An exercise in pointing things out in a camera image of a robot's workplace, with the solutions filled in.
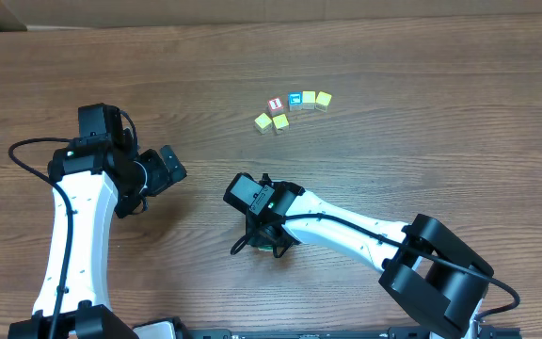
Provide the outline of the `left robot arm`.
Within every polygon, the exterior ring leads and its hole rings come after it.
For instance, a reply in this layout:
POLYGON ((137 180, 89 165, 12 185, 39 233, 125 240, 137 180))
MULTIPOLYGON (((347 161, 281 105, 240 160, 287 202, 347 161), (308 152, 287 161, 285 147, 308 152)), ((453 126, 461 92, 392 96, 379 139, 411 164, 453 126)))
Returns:
POLYGON ((107 262, 113 218, 147 210, 147 199, 187 175, 172 149, 141 152, 136 127, 113 105, 78 109, 79 135, 65 139, 47 171, 55 217, 45 277, 29 319, 11 338, 180 338, 172 319, 130 327, 110 305, 107 262))

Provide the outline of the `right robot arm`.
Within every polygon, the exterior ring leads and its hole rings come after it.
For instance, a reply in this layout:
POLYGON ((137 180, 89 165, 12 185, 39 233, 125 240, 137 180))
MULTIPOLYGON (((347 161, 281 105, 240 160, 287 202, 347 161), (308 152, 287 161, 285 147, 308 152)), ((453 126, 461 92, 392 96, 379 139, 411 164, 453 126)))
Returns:
POLYGON ((433 338, 475 338, 492 267, 435 218, 410 223, 369 218, 325 202, 297 184, 239 173, 224 202, 246 217, 244 246, 280 258, 294 245, 316 245, 378 272, 380 285, 433 338))

